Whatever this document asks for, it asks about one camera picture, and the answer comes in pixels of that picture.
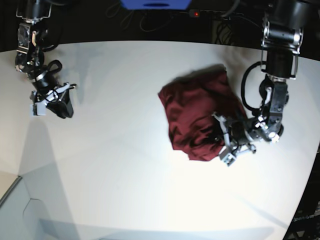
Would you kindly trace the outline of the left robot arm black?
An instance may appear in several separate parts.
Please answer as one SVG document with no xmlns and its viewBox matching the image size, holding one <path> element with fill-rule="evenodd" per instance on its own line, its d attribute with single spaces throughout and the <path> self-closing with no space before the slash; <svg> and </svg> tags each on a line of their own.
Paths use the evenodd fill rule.
<svg viewBox="0 0 320 240">
<path fill-rule="evenodd" d="M 255 153 L 254 142 L 276 143 L 282 136 L 283 111 L 289 100 L 287 81 L 296 79 L 304 27 L 312 11 L 319 7 L 318 0 L 277 0 L 265 12 L 261 59 L 245 71 L 240 89 L 242 104 L 251 111 L 252 117 L 233 119 L 213 113 L 224 141 L 218 156 L 227 166 L 241 154 Z M 256 67 L 265 74 L 259 86 L 262 101 L 258 108 L 248 105 L 245 97 L 247 78 Z"/>
</svg>

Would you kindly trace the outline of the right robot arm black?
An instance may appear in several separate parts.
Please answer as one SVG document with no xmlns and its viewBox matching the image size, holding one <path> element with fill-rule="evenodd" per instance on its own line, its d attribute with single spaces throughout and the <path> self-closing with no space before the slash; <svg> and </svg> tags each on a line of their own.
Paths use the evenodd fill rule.
<svg viewBox="0 0 320 240">
<path fill-rule="evenodd" d="M 46 44 L 48 27 L 44 19 L 51 16 L 53 6 L 69 5 L 69 0 L 20 0 L 16 17 L 21 18 L 17 31 L 15 68 L 26 74 L 35 88 L 30 95 L 32 116 L 44 116 L 50 110 L 59 118 L 72 118 L 74 114 L 70 90 L 77 87 L 68 82 L 60 83 L 55 74 L 63 65 L 59 60 L 45 64 L 45 53 L 54 50 L 58 43 Z"/>
</svg>

